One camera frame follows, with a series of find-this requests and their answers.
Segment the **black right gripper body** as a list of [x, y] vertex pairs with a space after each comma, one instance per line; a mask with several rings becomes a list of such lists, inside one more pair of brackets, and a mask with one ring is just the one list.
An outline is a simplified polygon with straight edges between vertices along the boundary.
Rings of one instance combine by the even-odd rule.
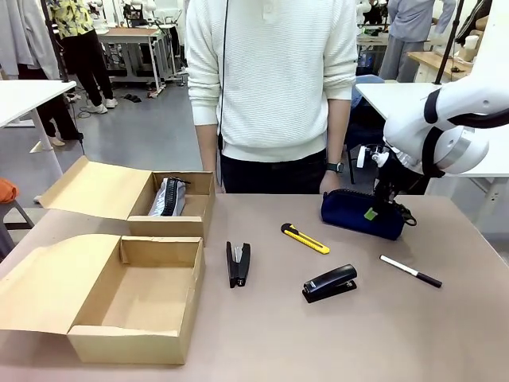
[[374, 195], [398, 196], [422, 194], [422, 175], [407, 169], [394, 152], [374, 154], [372, 159], [378, 166]]

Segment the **person's left hand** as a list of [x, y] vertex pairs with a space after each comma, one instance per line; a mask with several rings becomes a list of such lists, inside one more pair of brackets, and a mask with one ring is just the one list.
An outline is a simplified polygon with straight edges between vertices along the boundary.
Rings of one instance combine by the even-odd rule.
[[320, 194], [330, 193], [340, 188], [340, 175], [334, 171], [326, 170], [320, 183]]

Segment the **person's right hand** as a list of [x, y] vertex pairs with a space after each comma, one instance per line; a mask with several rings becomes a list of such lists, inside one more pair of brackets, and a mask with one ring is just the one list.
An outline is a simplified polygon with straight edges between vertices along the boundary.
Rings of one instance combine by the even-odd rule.
[[223, 187], [220, 184], [220, 180], [218, 178], [218, 175], [215, 170], [208, 171], [206, 170], [205, 173], [211, 176], [212, 179], [212, 185], [214, 186], [215, 194], [223, 193]]

